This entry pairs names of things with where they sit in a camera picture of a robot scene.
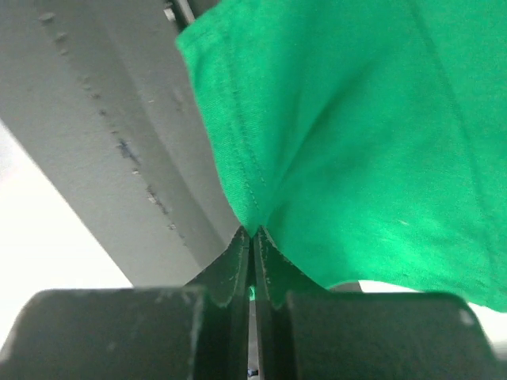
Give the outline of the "green t shirt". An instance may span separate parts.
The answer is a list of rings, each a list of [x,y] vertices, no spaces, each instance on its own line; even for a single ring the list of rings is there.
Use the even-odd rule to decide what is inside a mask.
[[[250,234],[505,311],[505,2],[222,1],[177,47]]]

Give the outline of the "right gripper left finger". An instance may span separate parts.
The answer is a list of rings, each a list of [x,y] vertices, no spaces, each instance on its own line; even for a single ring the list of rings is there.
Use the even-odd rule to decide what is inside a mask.
[[[183,287],[36,293],[2,347],[2,378],[246,378],[249,247],[237,230]]]

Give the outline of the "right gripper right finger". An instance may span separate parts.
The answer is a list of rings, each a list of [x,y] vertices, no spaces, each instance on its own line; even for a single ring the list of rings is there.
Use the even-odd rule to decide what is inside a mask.
[[[330,292],[253,238],[265,379],[495,379],[477,317],[447,293]]]

